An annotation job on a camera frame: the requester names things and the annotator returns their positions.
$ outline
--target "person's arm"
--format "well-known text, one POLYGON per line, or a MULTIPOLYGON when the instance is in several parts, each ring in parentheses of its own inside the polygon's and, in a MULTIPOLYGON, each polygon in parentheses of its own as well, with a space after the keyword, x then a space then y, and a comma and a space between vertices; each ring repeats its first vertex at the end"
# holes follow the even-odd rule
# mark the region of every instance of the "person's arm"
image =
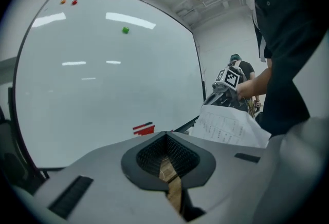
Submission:
POLYGON ((264 95, 267 91, 267 84, 271 78, 272 60, 267 59, 268 68, 253 80, 243 82, 237 86, 237 95, 239 99, 251 98, 256 95, 264 95))
MULTIPOLYGON (((256 74, 255 74, 255 72, 254 72, 254 71, 253 71, 253 72, 251 72, 251 73, 249 74, 249 78, 250 78, 250 80, 253 80, 253 79, 255 79, 255 78, 256 78, 256 74)), ((256 97, 256 101, 258 101, 258 102, 259 102, 259 96, 258 96, 258 95, 256 95, 255 97, 256 97)))

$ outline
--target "person in black shirt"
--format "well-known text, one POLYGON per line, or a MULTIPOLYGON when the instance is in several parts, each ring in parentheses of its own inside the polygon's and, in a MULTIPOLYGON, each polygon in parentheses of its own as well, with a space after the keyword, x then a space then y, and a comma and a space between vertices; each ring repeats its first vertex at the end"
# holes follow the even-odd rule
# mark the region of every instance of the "person in black shirt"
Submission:
MULTIPOLYGON (((238 54, 233 54, 231 56, 230 64, 240 67, 241 70, 243 71, 244 75, 246 76, 247 81, 255 78, 255 71, 254 71, 253 67, 251 66, 251 64, 249 62, 243 61, 238 54)), ((256 98, 256 100, 254 102, 252 102, 252 97, 250 99, 248 99, 248 101, 249 101, 251 108, 252 109, 255 108, 256 112, 258 112, 261 108, 261 103, 259 102, 258 95, 256 95, 255 98, 256 98)))
POLYGON ((316 50, 328 22, 325 7, 314 0, 254 1, 258 29, 271 60, 269 68, 239 84, 237 92, 240 98, 266 94, 261 127, 275 136, 309 118, 293 78, 316 50))

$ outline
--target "whiteboard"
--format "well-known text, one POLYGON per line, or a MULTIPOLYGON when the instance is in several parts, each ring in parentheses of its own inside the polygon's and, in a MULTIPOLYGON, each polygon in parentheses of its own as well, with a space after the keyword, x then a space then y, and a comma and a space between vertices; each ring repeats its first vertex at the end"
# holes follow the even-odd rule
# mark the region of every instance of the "whiteboard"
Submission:
POLYGON ((49 0, 34 20, 14 80, 19 127, 37 167, 65 167, 136 137, 135 126, 173 130, 199 114, 189 30, 139 0, 60 1, 49 0))

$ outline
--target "magnet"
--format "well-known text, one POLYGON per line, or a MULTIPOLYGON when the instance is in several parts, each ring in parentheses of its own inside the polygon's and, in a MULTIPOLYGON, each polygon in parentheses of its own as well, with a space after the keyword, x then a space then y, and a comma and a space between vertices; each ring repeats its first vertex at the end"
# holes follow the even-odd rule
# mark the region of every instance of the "magnet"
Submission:
POLYGON ((122 32, 128 34, 129 28, 128 27, 123 27, 122 32))

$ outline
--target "green magnet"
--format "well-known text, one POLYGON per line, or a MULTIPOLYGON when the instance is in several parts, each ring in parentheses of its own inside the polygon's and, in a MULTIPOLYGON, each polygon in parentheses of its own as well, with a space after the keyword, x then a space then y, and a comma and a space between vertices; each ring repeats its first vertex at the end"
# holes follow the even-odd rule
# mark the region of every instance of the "green magnet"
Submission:
POLYGON ((128 27, 123 27, 122 32, 128 34, 129 28, 128 27))

